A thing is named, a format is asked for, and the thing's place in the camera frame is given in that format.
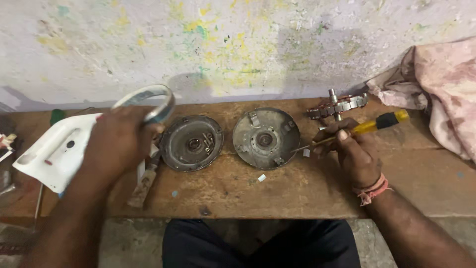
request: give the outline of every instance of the red thread bracelet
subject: red thread bracelet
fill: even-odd
[[[374,185],[362,189],[352,188],[352,191],[362,200],[360,206],[365,206],[371,204],[374,197],[383,193],[387,189],[393,191],[392,188],[388,187],[388,180],[385,178],[384,174],[380,173],[380,178],[378,178]]]

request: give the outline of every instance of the wall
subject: wall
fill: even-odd
[[[475,26],[474,0],[2,1],[0,111],[327,96]]]

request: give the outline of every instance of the forearm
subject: forearm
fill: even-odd
[[[95,267],[108,189],[87,187],[79,171],[20,267]]]
[[[472,257],[399,193],[387,190],[365,206],[399,267],[475,267]]]

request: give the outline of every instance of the green object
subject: green object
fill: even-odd
[[[56,124],[58,121],[63,120],[66,117],[66,114],[63,110],[54,109],[51,111],[50,126]]]

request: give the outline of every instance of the hand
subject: hand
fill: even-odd
[[[153,108],[118,107],[97,119],[84,153],[80,171],[95,178],[107,178],[107,186],[127,171],[137,168],[150,153],[152,139],[164,131],[162,124],[144,125]]]
[[[325,156],[329,151],[338,152],[339,163],[349,176],[352,186],[366,188],[372,186],[380,177],[382,162],[378,155],[373,134],[362,134],[351,137],[344,129],[352,129],[358,122],[346,118],[321,130],[313,141],[319,142],[332,135],[336,140],[319,145],[314,149],[318,157]]]

